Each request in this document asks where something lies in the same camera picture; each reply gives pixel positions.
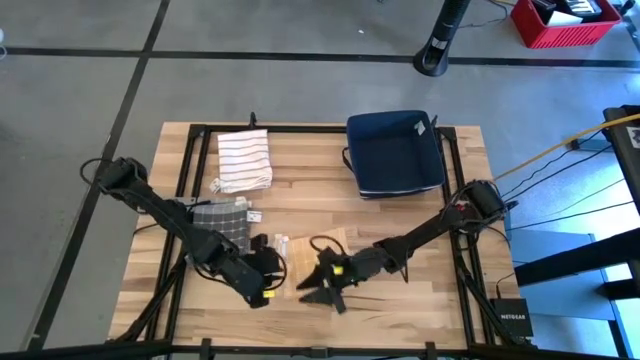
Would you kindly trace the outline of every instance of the wire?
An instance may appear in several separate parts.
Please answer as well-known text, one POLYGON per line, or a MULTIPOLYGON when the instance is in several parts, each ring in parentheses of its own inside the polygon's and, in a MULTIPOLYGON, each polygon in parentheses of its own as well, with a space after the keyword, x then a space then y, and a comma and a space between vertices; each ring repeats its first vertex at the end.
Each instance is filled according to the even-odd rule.
POLYGON ((344 247, 342 246, 342 244, 340 244, 338 242, 338 240, 336 240, 335 238, 332 238, 331 236, 327 236, 327 235, 316 235, 316 236, 312 236, 311 239, 309 239, 309 245, 311 245, 311 247, 313 248, 313 250, 317 251, 317 252, 321 252, 322 249, 320 249, 319 247, 317 247, 313 241, 316 239, 325 239, 325 240, 329 240, 331 242, 333 242, 334 244, 336 244, 339 248, 340 251, 342 252, 342 255, 346 255, 347 252, 344 251, 344 247))
POLYGON ((603 187, 602 189, 600 189, 600 190, 598 190, 598 191, 596 191, 596 192, 594 192, 594 193, 592 193, 592 194, 590 194, 590 195, 587 195, 587 196, 583 197, 582 199, 580 199, 580 200, 578 200, 578 201, 574 202, 573 204, 571 204, 571 205, 567 206, 566 208, 564 208, 564 209, 562 209, 562 210, 558 210, 558 211, 556 211, 556 212, 554 212, 554 213, 551 213, 551 214, 548 214, 548 215, 546 215, 546 216, 552 216, 552 215, 556 215, 556 214, 559 214, 559 213, 561 213, 561 212, 567 211, 567 210, 571 209, 572 207, 574 207, 574 206, 576 206, 576 205, 580 204, 581 202, 583 202, 583 201, 587 200, 588 198, 590 198, 590 197, 592 197, 592 196, 595 196, 595 195, 598 195, 598 194, 600 194, 601 192, 603 192, 603 191, 607 190, 608 188, 610 188, 610 187, 612 187, 612 186, 614 186, 614 185, 616 185, 616 184, 618 184, 618 183, 620 183, 620 182, 622 182, 622 181, 624 181, 624 178, 622 178, 622 179, 620 179, 620 180, 618 180, 618 181, 614 182, 613 184, 609 184, 609 185, 607 185, 607 186, 603 187))
POLYGON ((539 181, 536 181, 535 183, 533 183, 533 184, 532 184, 531 186, 529 186, 528 188, 526 188, 526 189, 524 189, 524 190, 520 191, 520 192, 519 192, 519 193, 517 193, 516 195, 513 195, 512 197, 510 197, 510 198, 508 198, 507 200, 505 200, 505 202, 509 202, 509 201, 511 201, 511 200, 513 200, 513 199, 515 199, 515 198, 517 198, 518 196, 520 196, 520 195, 522 195, 522 194, 526 193, 527 191, 531 190, 534 186, 536 186, 536 185, 538 185, 538 184, 540 184, 540 183, 542 183, 542 182, 544 182, 544 181, 546 181, 546 180, 549 180, 550 178, 552 178, 552 177, 554 177, 554 176, 558 175, 559 173, 561 173, 561 172, 563 172, 563 171, 565 171, 565 170, 568 170, 568 169, 570 169, 570 168, 572 168, 572 167, 574 167, 574 166, 576 166, 576 165, 578 165, 578 164, 581 164, 581 163, 583 163, 583 162, 585 162, 585 161, 587 161, 587 160, 589 160, 589 159, 591 159, 591 158, 593 158, 593 157, 596 157, 596 156, 598 156, 600 153, 603 153, 604 151, 609 150, 610 148, 611 148, 611 145, 607 146, 606 148, 603 148, 602 150, 599 150, 598 152, 594 153, 594 154, 593 154, 593 155, 591 155, 591 156, 588 156, 588 157, 586 157, 586 158, 584 158, 584 159, 582 159, 582 160, 579 160, 579 161, 574 162, 574 163, 573 163, 573 164, 571 164, 571 165, 567 165, 567 166, 563 167, 562 169, 560 169, 560 170, 558 170, 558 171, 554 172, 553 174, 551 174, 551 175, 549 175, 549 176, 547 176, 547 177, 545 177, 545 178, 542 178, 542 179, 541 179, 541 180, 539 180, 539 181))
POLYGON ((92 163, 94 163, 96 161, 111 162, 110 159, 93 158, 93 159, 89 159, 89 160, 85 161, 84 163, 82 163, 82 165, 80 165, 80 178, 82 179, 82 181, 84 181, 89 186, 91 186, 92 181, 89 180, 86 176, 84 176, 84 169, 87 167, 87 165, 92 164, 92 163))
POLYGON ((282 286, 282 284, 284 284, 284 281, 287 279, 287 262, 284 260, 284 257, 282 257, 282 255, 280 255, 277 251, 274 251, 276 253, 276 255, 278 255, 278 259, 280 259, 280 261, 282 261, 282 279, 280 279, 280 282, 275 285, 275 286, 271 286, 265 289, 265 291, 269 291, 269 290, 275 290, 277 288, 279 288, 280 286, 282 286))
POLYGON ((141 226, 141 227, 139 227, 139 228, 137 228, 137 229, 135 229, 135 230, 133 231, 133 235, 135 236, 135 235, 136 235, 136 234, 138 234, 140 231, 142 231, 142 230, 146 230, 146 229, 149 229, 149 228, 152 228, 152 227, 154 227, 154 226, 158 226, 158 223, 153 223, 153 224, 150 224, 150 225, 141 226))
POLYGON ((568 139, 565 139, 561 143, 548 148, 547 150, 545 150, 545 151, 541 152, 540 154, 532 157, 531 159, 523 162, 522 164, 514 167, 513 169, 508 170, 508 171, 496 176, 493 180, 496 181, 496 180, 502 179, 503 177, 505 177, 505 176, 507 176, 509 174, 512 174, 512 173, 522 169, 523 167, 531 164, 532 162, 542 158, 543 156, 549 154, 550 152, 569 144, 573 140, 578 140, 582 136, 585 136, 587 134, 591 134, 594 131, 598 131, 598 130, 605 129, 605 128, 610 128, 612 126, 620 125, 620 124, 627 123, 627 122, 634 121, 634 120, 638 120, 638 119, 640 119, 640 114, 625 116, 625 117, 617 119, 617 120, 607 121, 607 122, 602 123, 600 125, 597 125, 597 126, 594 126, 594 127, 590 127, 590 128, 588 128, 586 130, 583 130, 583 131, 581 131, 581 132, 569 137, 568 139))
MULTIPOLYGON (((489 229, 492 230, 498 234, 500 234, 503 238, 504 241, 507 242, 507 246, 509 247, 509 249, 511 249, 511 242, 509 241, 509 238, 507 237, 507 235, 505 235, 505 233, 503 233, 502 231, 494 228, 493 226, 486 226, 484 229, 489 229)), ((467 247, 465 248, 461 248, 460 251, 465 251, 465 250, 469 250, 469 248, 476 246, 478 244, 478 240, 480 240, 480 232, 476 232, 470 235, 473 235, 473 238, 469 241, 469 244, 467 245, 467 247)))
POLYGON ((600 209, 595 209, 595 210, 591 210, 591 211, 585 211, 582 213, 577 213, 577 214, 573 214, 573 215, 568 215, 568 216, 563 216, 561 218, 557 218, 557 219, 551 219, 551 220, 546 220, 546 221, 540 221, 537 223, 533 223, 533 224, 528 224, 528 225, 523 225, 523 226, 516 226, 516 227, 512 227, 511 229, 507 229, 507 231, 511 231, 511 230, 518 230, 518 229, 524 229, 524 228, 528 228, 528 227, 532 227, 532 226, 536 226, 536 225, 542 225, 542 224, 547 224, 550 222, 555 222, 555 221, 560 221, 560 220, 565 220, 565 219, 570 219, 576 216, 582 216, 582 215, 587 215, 587 214, 592 214, 598 211, 603 211, 603 210, 607 210, 607 209, 611 209, 614 207, 618 207, 618 206, 623 206, 623 205, 628 205, 633 203, 633 200, 631 201, 627 201, 625 203, 620 203, 620 204, 615 204, 615 205, 610 205, 610 206, 606 206, 600 209))
POLYGON ((479 28, 479 27, 483 27, 483 26, 487 26, 493 23, 501 23, 503 21, 505 21, 508 17, 509 17, 509 9, 507 9, 507 7, 505 5, 513 5, 511 3, 505 2, 505 1, 501 1, 501 0, 486 0, 487 2, 490 2, 491 4, 499 7, 502 9, 502 11, 504 12, 504 15, 500 18, 497 19, 493 19, 493 20, 489 20, 489 21, 485 21, 481 24, 467 24, 467 25, 462 25, 459 27, 459 29, 468 29, 468 28, 479 28))
POLYGON ((216 279, 214 276, 216 276, 217 274, 211 274, 210 271, 208 271, 206 269, 201 269, 199 266, 194 266, 193 268, 196 270, 198 275, 200 275, 200 277, 202 277, 203 279, 209 280, 209 281, 213 281, 213 282, 217 282, 217 283, 220 283, 222 285, 231 287, 231 285, 229 285, 228 282, 226 282, 224 280, 216 279))
POLYGON ((516 273, 515 273, 515 271, 514 271, 514 272, 512 272, 511 274, 509 274, 509 275, 507 275, 507 276, 505 276, 505 277, 501 278, 500 280, 498 280, 498 282, 496 283, 496 295, 498 295, 498 299, 502 299, 502 295, 500 294, 500 282, 501 282, 502 280, 506 280, 506 279, 508 279, 508 278, 512 277, 512 276, 513 276, 513 275, 515 275, 515 274, 516 274, 516 273))
POLYGON ((409 248, 407 247, 407 252, 404 256, 404 272, 402 272, 402 268, 398 269, 398 272, 402 276, 402 280, 404 280, 405 284, 409 283, 409 248))
MULTIPOLYGON (((589 140, 593 139, 593 138, 594 138, 594 136, 596 136, 596 135, 598 135, 598 134, 600 133, 600 131, 593 133, 593 135, 591 135, 591 136, 589 136, 587 139, 584 139, 583 141, 581 141, 581 142, 579 143, 579 145, 580 145, 580 144, 582 144, 582 143, 584 143, 585 141, 589 141, 589 140)), ((511 193, 512 193, 512 192, 514 192, 517 188, 519 188, 520 186, 522 186, 525 182, 527 182, 527 181, 529 181, 529 180, 533 179, 533 177, 534 177, 534 176, 536 176, 536 174, 537 174, 537 173, 539 173, 539 172, 541 172, 542 170, 546 169, 546 168, 547 168, 547 166, 549 166, 549 165, 553 164, 554 162, 556 162, 556 161, 558 161, 558 160, 562 159, 565 155, 567 155, 568 153, 570 153, 570 152, 572 152, 572 151, 574 151, 574 150, 575 150, 575 149, 569 149, 569 150, 567 150, 567 151, 563 152, 563 153, 562 153, 560 156, 558 156, 557 158, 555 158, 555 159, 553 159, 553 160, 549 161, 549 162, 548 162, 548 163, 546 163, 543 167, 541 167, 540 169, 538 169, 538 170, 534 171, 533 173, 531 173, 531 175, 530 175, 528 178, 526 178, 526 179, 522 180, 522 181, 520 182, 520 184, 518 184, 516 187, 514 187, 513 189, 511 189, 511 190, 507 191, 506 193, 504 193, 504 195, 502 195, 501 197, 505 197, 505 196, 507 196, 507 195, 511 194, 511 193)))

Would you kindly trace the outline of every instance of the striped towel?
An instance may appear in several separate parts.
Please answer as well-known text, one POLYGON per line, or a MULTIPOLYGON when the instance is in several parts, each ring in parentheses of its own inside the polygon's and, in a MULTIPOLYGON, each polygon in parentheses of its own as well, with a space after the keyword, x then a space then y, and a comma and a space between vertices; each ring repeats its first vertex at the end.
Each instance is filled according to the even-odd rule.
POLYGON ((220 177, 209 185, 213 193, 231 194, 271 186, 273 170, 267 130, 218 135, 218 156, 220 177))

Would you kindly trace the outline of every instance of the plaid cloth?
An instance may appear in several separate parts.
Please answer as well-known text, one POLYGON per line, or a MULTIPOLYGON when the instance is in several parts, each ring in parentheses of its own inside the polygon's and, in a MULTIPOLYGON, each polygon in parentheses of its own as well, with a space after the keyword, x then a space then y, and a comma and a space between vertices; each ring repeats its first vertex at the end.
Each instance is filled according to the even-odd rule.
POLYGON ((193 224, 208 230, 217 230, 240 248, 240 254, 249 252, 249 203, 244 197, 211 200, 211 204, 194 207, 193 224))

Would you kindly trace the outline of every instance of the concrete floor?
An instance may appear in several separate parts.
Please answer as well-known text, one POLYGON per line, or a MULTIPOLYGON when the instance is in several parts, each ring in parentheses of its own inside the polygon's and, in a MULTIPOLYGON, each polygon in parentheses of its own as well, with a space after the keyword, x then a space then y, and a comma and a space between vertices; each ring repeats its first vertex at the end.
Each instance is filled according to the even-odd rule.
MULTIPOLYGON (((159 4, 0 0, 0 28, 7 46, 140 50, 159 4)), ((425 41, 441 4, 173 0, 155 49, 411 55, 425 41)), ((463 23, 501 14, 474 0, 463 23)), ((451 54, 640 60, 624 24, 593 47, 531 50, 510 19, 460 30, 451 54)), ((0 351, 17 350, 27 341, 86 192, 77 168, 100 155, 135 64, 136 59, 11 55, 0 62, 0 163, 6 169, 0 174, 5 231, 0 241, 0 351)), ((357 113, 423 109, 439 115, 441 124, 482 126, 498 174, 600 123, 604 108, 637 104, 639 94, 636 69, 465 65, 427 78, 406 64, 152 59, 116 155, 150 164, 164 121, 246 122, 255 111, 264 121, 344 122, 357 113)), ((585 156, 571 154, 554 169, 585 156)), ((534 168, 505 179, 500 187, 511 188, 534 168)), ((513 225, 547 219, 619 178, 613 156, 601 155, 523 196, 513 211, 513 225)), ((627 199, 621 184, 560 215, 627 199)), ((135 214, 121 204, 99 201, 48 347, 104 341, 135 222, 135 214)), ((539 228, 604 238, 638 224, 635 209, 626 206, 539 228)), ((569 323, 558 321, 537 321, 536 329, 544 329, 538 339, 542 347, 612 354, 610 342, 592 346, 593 339, 608 336, 606 322, 603 328, 578 320, 573 326, 583 331, 567 339, 553 335, 569 323)))

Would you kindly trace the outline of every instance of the label sticker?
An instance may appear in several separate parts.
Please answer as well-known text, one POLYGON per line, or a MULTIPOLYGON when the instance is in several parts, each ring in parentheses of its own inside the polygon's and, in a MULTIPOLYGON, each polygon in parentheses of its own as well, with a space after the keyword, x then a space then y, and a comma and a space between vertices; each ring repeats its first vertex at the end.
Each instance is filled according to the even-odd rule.
POLYGON ((418 135, 422 135, 422 133, 426 130, 426 128, 424 127, 424 124, 421 121, 418 121, 417 124, 415 124, 413 126, 416 130, 418 130, 418 135))
POLYGON ((247 211, 247 221, 248 222, 261 222, 262 221, 262 213, 260 211, 247 211))
POLYGON ((633 145, 633 147, 636 149, 640 149, 640 128, 627 126, 627 131, 629 132, 629 140, 631 140, 631 145, 633 145))

